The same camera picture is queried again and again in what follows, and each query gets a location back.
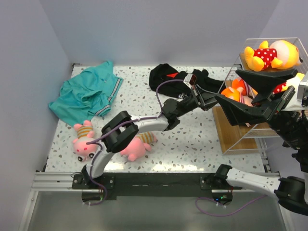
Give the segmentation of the black-haired doll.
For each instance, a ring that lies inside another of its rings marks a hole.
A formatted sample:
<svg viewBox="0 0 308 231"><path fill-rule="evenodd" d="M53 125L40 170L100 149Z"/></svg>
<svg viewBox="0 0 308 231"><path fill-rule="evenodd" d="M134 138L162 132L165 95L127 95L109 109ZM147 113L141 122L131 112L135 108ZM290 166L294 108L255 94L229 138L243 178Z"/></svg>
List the black-haired doll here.
<svg viewBox="0 0 308 231"><path fill-rule="evenodd" d="M252 98L249 95L244 94L244 89L242 87L238 87L237 89L228 87L224 89L221 94L239 103L252 106Z"/></svg>
<svg viewBox="0 0 308 231"><path fill-rule="evenodd" d="M231 86L238 90L239 88L242 88L242 95L243 96L251 96L255 97L257 95L257 91L254 90L250 85L248 85L242 78L238 77L234 79L231 83Z"/></svg>

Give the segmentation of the yellow polka-dot plush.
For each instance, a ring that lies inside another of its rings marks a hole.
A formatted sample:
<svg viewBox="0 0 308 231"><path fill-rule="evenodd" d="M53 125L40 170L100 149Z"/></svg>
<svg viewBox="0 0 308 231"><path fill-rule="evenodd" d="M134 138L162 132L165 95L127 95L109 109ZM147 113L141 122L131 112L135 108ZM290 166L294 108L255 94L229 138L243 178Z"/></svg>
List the yellow polka-dot plush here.
<svg viewBox="0 0 308 231"><path fill-rule="evenodd" d="M279 84L276 86L274 91L272 92L274 95L286 91L289 86L298 87L301 80L304 78L305 74L297 73L297 75L286 82Z"/></svg>
<svg viewBox="0 0 308 231"><path fill-rule="evenodd" d="M286 40L278 40L272 44L265 40L257 49L247 46L244 58L248 67L256 72L265 71L269 67L286 70L303 62L298 47Z"/></svg>

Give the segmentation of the pink pig plush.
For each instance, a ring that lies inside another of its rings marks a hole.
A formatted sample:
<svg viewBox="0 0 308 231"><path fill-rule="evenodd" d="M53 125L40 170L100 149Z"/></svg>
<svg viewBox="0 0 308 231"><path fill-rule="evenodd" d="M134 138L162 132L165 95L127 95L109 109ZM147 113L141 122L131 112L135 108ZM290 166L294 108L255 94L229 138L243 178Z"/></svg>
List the pink pig plush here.
<svg viewBox="0 0 308 231"><path fill-rule="evenodd" d="M79 162L84 162L89 158L93 158L97 152L98 145L87 144L88 142L94 141L95 131L92 123L85 120L83 124L75 124L73 126L77 133L77 138L73 140L74 153L77 155Z"/></svg>
<svg viewBox="0 0 308 231"><path fill-rule="evenodd" d="M135 161L145 156L147 152L152 150L151 144L156 142L157 138L153 132L143 132L137 134L129 145L120 152L121 156L126 156L129 161Z"/></svg>

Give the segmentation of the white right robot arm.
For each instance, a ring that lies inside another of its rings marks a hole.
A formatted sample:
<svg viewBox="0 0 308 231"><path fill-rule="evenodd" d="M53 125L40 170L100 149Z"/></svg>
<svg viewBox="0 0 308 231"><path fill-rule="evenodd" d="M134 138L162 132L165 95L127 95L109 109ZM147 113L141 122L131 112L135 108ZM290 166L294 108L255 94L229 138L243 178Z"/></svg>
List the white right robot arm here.
<svg viewBox="0 0 308 231"><path fill-rule="evenodd" d="M268 126L283 140L268 151L269 177L220 165L214 183L220 189L241 187L272 197L285 209L308 213L308 77L296 80L298 71L254 72L238 69L237 75L257 91L251 106L225 96L216 97L231 125Z"/></svg>

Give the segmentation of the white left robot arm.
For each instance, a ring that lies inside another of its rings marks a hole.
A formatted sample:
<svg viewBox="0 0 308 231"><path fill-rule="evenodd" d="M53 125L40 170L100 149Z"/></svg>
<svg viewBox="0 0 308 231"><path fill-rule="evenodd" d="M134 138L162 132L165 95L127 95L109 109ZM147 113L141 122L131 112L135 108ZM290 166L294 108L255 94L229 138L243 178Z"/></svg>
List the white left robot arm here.
<svg viewBox="0 0 308 231"><path fill-rule="evenodd" d="M148 131L169 131L179 123L179 117L201 108L204 111L217 104L218 93L202 90L198 87L191 89L191 94L181 101L169 98L161 105L161 112L152 116L131 116L122 111L102 128L102 136L88 142L99 146L91 164L84 166L81 175L83 184L89 189L101 186L100 177L106 165L114 154L124 150L138 133Z"/></svg>

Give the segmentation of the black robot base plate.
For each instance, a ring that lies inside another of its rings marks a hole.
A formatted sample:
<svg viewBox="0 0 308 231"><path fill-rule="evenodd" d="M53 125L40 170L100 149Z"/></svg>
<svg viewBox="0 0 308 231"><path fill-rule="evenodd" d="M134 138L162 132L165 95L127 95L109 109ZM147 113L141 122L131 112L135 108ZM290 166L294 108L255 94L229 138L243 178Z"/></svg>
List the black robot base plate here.
<svg viewBox="0 0 308 231"><path fill-rule="evenodd" d="M82 200L116 200L121 196L203 197L215 190L230 192L232 187L216 182L213 173L104 173L97 184L81 173L73 176L72 189L82 190Z"/></svg>

